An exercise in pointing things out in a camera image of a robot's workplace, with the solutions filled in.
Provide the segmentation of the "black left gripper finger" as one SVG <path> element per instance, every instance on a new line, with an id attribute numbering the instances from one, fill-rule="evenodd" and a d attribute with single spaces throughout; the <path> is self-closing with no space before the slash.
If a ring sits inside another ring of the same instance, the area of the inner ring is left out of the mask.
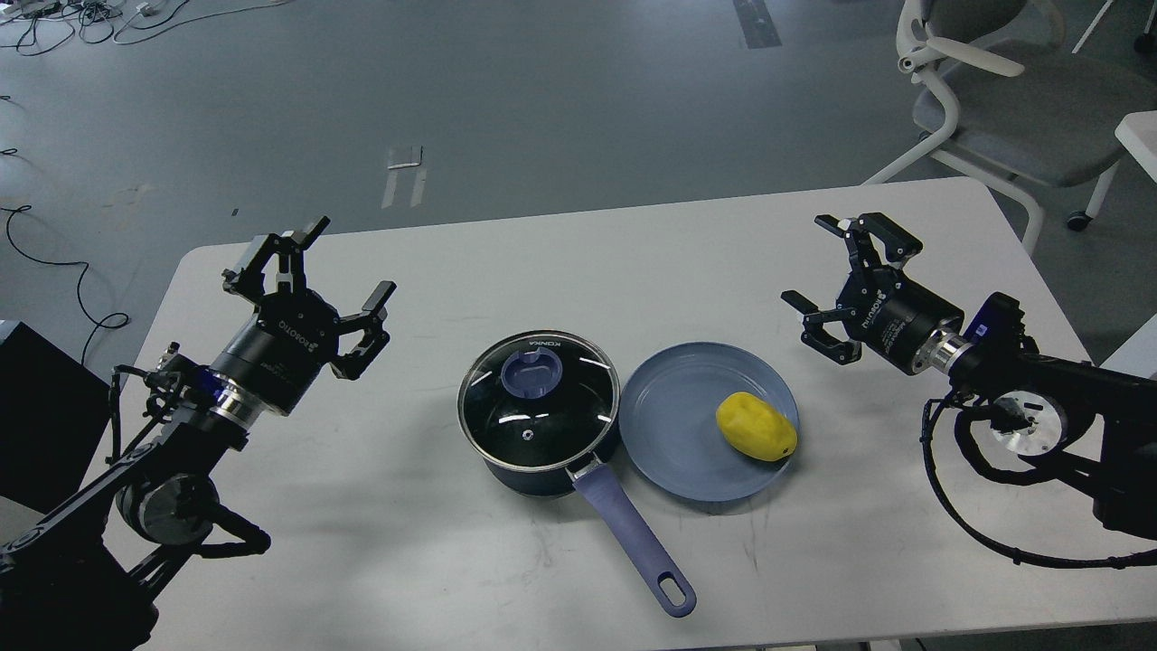
<path id="1" fill-rule="evenodd" d="M 320 217 L 302 231 L 256 236 L 239 264 L 222 272 L 224 293 L 243 297 L 257 313 L 330 313 L 332 306 L 305 284 L 305 251 L 329 225 Z M 272 293 L 265 291 L 265 268 L 277 260 Z"/>
<path id="2" fill-rule="evenodd" d="M 342 380 L 358 380 L 361 375 L 373 365 L 373 360 L 379 357 L 379 353 L 385 349 L 390 341 L 390 335 L 385 330 L 388 310 L 386 302 L 397 284 L 392 280 L 382 280 L 373 289 L 371 296 L 364 299 L 364 304 L 358 315 L 347 315 L 336 318 L 336 336 L 344 336 L 358 333 L 361 339 L 351 352 L 336 354 L 331 358 L 330 365 L 336 378 Z"/>

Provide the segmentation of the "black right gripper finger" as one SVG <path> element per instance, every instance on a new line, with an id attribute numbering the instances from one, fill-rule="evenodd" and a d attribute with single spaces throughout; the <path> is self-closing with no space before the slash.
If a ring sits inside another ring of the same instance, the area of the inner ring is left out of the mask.
<path id="1" fill-rule="evenodd" d="M 786 304 L 802 315 L 801 341 L 803 343 L 838 365 L 850 365 L 862 357 L 862 343 L 854 341 L 854 339 L 838 339 L 825 330 L 826 323 L 852 321 L 857 315 L 856 308 L 821 310 L 813 301 L 806 299 L 798 291 L 781 293 L 781 299 L 784 299 Z"/>
<path id="2" fill-rule="evenodd" d="M 923 250 L 922 241 L 880 212 L 863 213 L 852 220 L 821 214 L 815 217 L 815 223 L 843 241 L 850 260 L 850 281 L 865 291 L 892 291 L 906 279 L 905 265 Z"/>

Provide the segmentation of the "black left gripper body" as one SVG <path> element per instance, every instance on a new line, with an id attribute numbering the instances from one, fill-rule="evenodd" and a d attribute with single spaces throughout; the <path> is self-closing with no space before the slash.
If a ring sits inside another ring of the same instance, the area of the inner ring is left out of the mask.
<path id="1" fill-rule="evenodd" d="M 211 368 L 288 415 L 336 358 L 336 308 L 318 293 L 268 294 Z"/>

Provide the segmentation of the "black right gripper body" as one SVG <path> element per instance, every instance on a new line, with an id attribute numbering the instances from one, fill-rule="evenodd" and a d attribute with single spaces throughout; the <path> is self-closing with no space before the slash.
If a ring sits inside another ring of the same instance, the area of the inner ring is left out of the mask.
<path id="1" fill-rule="evenodd" d="M 958 333 L 964 312 L 901 271 L 853 271 L 837 304 L 855 315 L 843 331 L 893 367 L 914 376 L 928 367 L 937 331 Z"/>

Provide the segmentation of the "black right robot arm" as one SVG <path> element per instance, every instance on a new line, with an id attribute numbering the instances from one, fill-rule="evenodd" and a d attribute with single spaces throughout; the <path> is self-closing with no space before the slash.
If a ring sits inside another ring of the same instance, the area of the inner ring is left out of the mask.
<path id="1" fill-rule="evenodd" d="M 843 242 L 850 275 L 834 308 L 801 293 L 782 299 L 802 317 L 802 342 L 839 365 L 871 349 L 902 373 L 929 368 L 950 391 L 924 404 L 920 446 L 941 506 L 967 535 L 1016 564 L 1052 569 L 1154 565 L 1154 552 L 1061 558 L 983 535 L 955 510 L 936 473 L 934 432 L 955 409 L 955 441 L 980 478 L 996 484 L 1057 481 L 1095 502 L 1104 528 L 1154 540 L 1154 380 L 1049 357 L 1026 333 L 1020 302 L 992 293 L 971 323 L 905 275 L 921 241 L 880 212 L 815 222 Z"/>

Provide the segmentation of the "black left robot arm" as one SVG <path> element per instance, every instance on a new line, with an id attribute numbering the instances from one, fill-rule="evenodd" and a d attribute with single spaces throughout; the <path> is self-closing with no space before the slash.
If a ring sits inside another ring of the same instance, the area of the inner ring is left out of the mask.
<path id="1" fill-rule="evenodd" d="M 253 310 L 211 365 L 171 343 L 152 370 L 116 368 L 108 468 L 3 545 L 5 650 L 134 650 L 190 558 L 268 552 L 268 533 L 221 503 L 212 471 L 261 413 L 289 415 L 323 367 L 356 380 L 390 339 L 392 281 L 355 315 L 307 284 L 305 252 L 326 225 L 258 235 L 222 272 L 223 291 Z"/>

